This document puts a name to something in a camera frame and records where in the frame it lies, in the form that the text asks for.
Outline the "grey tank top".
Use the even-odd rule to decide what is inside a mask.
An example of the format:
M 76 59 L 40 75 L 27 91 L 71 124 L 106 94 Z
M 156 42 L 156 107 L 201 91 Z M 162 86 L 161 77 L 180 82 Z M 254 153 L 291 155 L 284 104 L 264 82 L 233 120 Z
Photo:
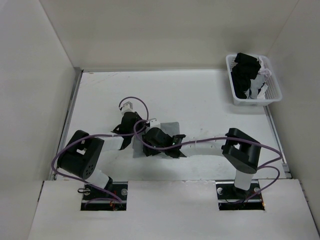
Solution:
M 176 122 L 163 122 L 160 123 L 160 129 L 170 135 L 171 137 L 173 135 L 179 135 L 180 134 L 180 124 Z M 144 145 L 141 143 L 140 140 L 136 136 L 133 137 L 133 158 L 144 158 L 146 157 L 145 153 L 143 152 Z

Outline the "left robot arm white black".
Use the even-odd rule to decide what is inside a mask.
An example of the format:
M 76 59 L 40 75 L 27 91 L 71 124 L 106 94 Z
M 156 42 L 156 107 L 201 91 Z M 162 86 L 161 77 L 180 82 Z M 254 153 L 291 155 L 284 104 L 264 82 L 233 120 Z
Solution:
M 142 118 L 137 112 L 125 112 L 121 123 L 112 131 L 116 136 L 92 137 L 84 139 L 62 153 L 57 159 L 57 167 L 95 185 L 95 193 L 100 199 L 112 195 L 113 180 L 97 168 L 101 152 L 124 150 L 131 144 L 134 125 Z

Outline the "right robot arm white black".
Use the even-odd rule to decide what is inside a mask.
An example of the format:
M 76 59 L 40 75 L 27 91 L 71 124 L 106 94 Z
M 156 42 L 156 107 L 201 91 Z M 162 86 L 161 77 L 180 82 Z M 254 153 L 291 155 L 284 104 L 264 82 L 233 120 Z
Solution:
M 158 127 L 153 127 L 141 137 L 143 153 L 148 156 L 165 154 L 171 158 L 192 156 L 225 157 L 236 169 L 232 192 L 238 198 L 250 192 L 251 182 L 258 170 L 261 147 L 259 142 L 237 128 L 230 128 L 223 136 L 214 140 L 192 140 L 183 142 L 184 134 L 170 136 Z

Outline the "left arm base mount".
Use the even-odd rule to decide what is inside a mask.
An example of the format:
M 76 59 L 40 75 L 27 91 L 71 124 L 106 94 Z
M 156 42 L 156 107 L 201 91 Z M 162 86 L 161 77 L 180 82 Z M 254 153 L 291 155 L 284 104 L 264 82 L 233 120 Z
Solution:
M 128 198 L 128 182 L 113 182 L 108 189 L 109 192 L 117 196 L 121 201 L 109 193 L 98 190 L 88 184 L 77 190 L 82 194 L 81 211 L 126 211 Z

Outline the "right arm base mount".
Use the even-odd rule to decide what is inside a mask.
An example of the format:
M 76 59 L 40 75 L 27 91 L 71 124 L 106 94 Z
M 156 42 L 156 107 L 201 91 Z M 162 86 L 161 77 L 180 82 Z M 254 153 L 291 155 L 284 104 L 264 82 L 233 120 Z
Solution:
M 249 190 L 236 188 L 233 181 L 217 181 L 215 186 L 220 211 L 265 210 L 261 193 L 248 199 L 260 190 L 260 184 L 257 180 L 251 182 Z

